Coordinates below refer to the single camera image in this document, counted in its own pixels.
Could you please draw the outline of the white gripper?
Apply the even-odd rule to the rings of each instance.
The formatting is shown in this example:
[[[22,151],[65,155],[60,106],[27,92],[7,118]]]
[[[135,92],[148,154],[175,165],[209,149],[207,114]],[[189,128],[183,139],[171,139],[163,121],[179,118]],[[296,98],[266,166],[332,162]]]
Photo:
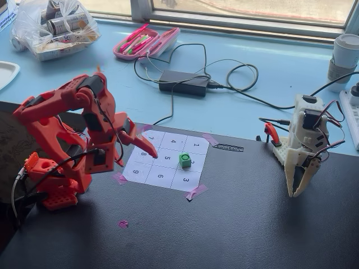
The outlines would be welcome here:
[[[305,169],[300,185],[293,190],[294,175],[296,167],[302,166]],[[286,168],[286,180],[288,195],[290,197],[298,197],[310,183],[312,177],[320,169],[320,158],[315,157],[315,153],[305,150],[303,147],[299,149],[288,148],[286,149],[286,156],[284,158],[284,167]]]

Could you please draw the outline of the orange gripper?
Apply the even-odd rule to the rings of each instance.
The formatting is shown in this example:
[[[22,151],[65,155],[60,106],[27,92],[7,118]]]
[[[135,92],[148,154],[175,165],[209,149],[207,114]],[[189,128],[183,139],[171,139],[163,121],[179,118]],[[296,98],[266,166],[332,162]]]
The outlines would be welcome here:
[[[111,115],[111,123],[111,131],[113,133],[112,143],[120,141],[126,146],[132,144],[147,152],[153,158],[156,159],[158,157],[155,147],[145,137],[137,136],[136,125],[126,112],[113,113]],[[117,144],[114,150],[114,162],[121,167],[124,167],[123,154],[123,145]]]

